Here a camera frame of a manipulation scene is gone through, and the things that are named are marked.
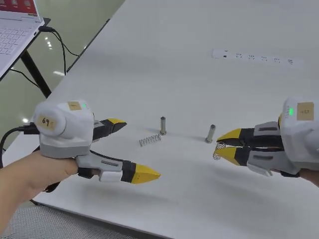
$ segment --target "white laptop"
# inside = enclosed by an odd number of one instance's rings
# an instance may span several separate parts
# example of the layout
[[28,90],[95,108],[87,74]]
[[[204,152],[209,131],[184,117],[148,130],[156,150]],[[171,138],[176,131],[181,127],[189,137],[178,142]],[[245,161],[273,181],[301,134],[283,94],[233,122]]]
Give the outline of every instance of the white laptop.
[[44,20],[35,0],[0,0],[0,77],[37,35]]

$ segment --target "black metal stand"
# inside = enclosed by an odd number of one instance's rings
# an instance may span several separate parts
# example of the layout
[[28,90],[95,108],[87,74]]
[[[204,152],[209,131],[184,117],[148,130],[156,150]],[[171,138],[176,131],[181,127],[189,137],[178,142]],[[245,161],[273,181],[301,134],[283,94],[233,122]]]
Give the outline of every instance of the black metal stand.
[[21,55],[21,60],[30,72],[36,84],[39,86],[44,96],[48,98],[51,94],[51,90],[27,50],[25,50],[25,52]]

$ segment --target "power strip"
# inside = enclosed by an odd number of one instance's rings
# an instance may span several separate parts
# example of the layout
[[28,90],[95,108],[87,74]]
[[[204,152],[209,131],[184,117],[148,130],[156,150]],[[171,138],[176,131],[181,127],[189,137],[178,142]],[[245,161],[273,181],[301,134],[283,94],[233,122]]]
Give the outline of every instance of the power strip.
[[294,68],[303,67],[302,60],[292,59],[287,57],[235,53],[235,52],[230,52],[228,50],[216,50],[216,49],[212,50],[211,56],[214,59],[240,60],[240,61],[246,61],[251,63],[262,63],[267,65],[294,67]]

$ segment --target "coil spring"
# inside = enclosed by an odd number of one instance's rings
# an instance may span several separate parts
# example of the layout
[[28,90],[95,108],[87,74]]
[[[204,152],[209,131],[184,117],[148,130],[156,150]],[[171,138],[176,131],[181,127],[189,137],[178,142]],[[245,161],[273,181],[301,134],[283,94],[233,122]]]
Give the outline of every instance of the coil spring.
[[[216,149],[221,149],[221,148],[226,148],[226,144],[221,142],[216,145]],[[220,158],[221,157],[217,153],[213,154],[213,159],[219,160]]]
[[141,147],[149,144],[149,143],[154,143],[156,141],[161,141],[161,137],[160,137],[160,134],[155,134],[155,135],[152,135],[150,137],[147,137],[147,138],[143,138],[140,140],[140,145]]

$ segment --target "handwritten number label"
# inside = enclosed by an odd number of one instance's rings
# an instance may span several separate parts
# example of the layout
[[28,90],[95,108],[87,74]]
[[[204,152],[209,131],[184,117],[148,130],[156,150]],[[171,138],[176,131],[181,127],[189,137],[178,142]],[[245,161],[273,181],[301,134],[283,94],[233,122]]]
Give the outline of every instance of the handwritten number label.
[[46,119],[46,118],[43,118],[42,123],[46,124],[46,126],[49,127],[50,120]]
[[54,131],[56,127],[56,121],[50,117],[39,115],[36,126]]
[[297,120],[313,121],[315,119],[315,105],[313,102],[297,104]]
[[80,103],[77,101],[69,101],[68,102],[69,108],[71,111],[80,111],[82,110]]

